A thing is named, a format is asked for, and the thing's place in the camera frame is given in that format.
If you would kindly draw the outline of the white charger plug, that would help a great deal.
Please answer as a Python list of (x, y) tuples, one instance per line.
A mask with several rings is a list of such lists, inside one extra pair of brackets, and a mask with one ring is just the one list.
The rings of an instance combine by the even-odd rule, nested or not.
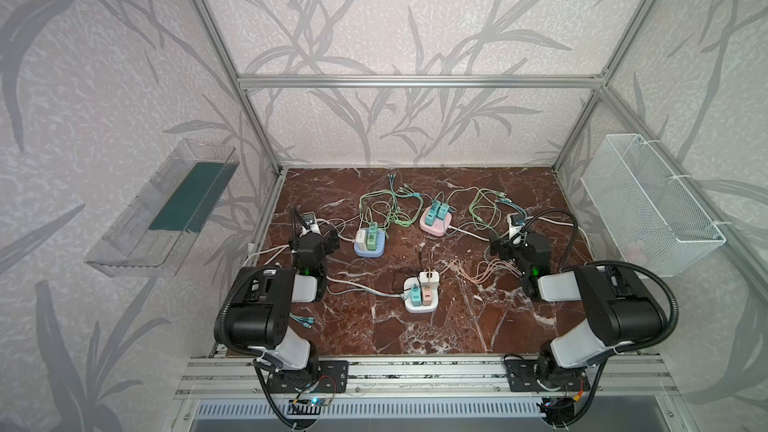
[(436, 288), (439, 285), (439, 273), (436, 271), (422, 271), (418, 274), (417, 284)]

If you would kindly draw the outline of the teal charger plug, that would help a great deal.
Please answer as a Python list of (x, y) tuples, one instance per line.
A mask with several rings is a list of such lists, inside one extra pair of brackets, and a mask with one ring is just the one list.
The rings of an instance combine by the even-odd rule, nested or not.
[(410, 289), (410, 301), (414, 307), (419, 307), (421, 303), (421, 287), (418, 284), (414, 284)]

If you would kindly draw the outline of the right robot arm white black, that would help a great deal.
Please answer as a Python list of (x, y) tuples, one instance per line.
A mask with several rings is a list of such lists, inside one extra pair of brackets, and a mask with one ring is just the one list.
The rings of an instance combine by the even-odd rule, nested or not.
[(601, 260), (551, 270), (552, 247), (537, 233), (490, 236), (490, 253), (520, 270), (524, 293), (538, 302), (579, 302), (585, 319), (540, 348), (535, 373), (552, 381), (603, 364), (615, 355), (656, 346), (676, 329), (676, 296), (639, 265)]

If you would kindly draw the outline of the white power strip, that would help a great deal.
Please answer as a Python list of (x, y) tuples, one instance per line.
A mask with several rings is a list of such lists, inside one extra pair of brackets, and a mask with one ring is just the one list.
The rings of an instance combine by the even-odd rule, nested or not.
[(415, 277), (405, 280), (403, 284), (403, 300), (406, 310), (410, 313), (432, 313), (439, 305), (439, 282), (424, 281)]

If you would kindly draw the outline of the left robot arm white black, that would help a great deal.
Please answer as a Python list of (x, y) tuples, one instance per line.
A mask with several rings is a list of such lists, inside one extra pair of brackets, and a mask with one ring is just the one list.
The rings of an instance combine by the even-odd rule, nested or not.
[(295, 303), (321, 301), (328, 287), (327, 257), (338, 250), (335, 231), (323, 234), (313, 212), (291, 210), (291, 263), (243, 266), (214, 324), (214, 338), (228, 351), (253, 358), (255, 369), (291, 380), (314, 382), (316, 347), (291, 326)]

